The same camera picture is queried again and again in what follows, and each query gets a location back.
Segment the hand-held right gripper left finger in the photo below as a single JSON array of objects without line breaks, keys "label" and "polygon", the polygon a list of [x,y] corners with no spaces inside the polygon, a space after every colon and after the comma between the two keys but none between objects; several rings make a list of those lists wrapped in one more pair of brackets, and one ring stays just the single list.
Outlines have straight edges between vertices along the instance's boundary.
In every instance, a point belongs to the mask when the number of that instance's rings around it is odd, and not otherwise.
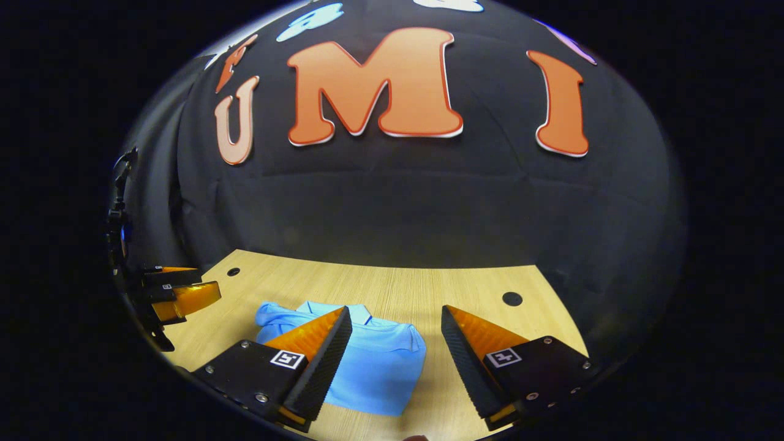
[{"label": "hand-held right gripper left finger", "polygon": [[196,382],[266,423],[308,432],[353,330],[340,307],[265,344],[242,340],[192,371]]}]

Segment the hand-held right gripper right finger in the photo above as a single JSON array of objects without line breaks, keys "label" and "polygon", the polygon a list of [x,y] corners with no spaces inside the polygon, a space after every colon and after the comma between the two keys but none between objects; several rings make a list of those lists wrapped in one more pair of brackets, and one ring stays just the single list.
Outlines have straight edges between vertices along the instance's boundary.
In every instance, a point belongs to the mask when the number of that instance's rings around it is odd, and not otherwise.
[{"label": "hand-held right gripper right finger", "polygon": [[451,305],[440,332],[490,430],[546,418],[594,385],[594,361],[556,337],[527,339]]}]

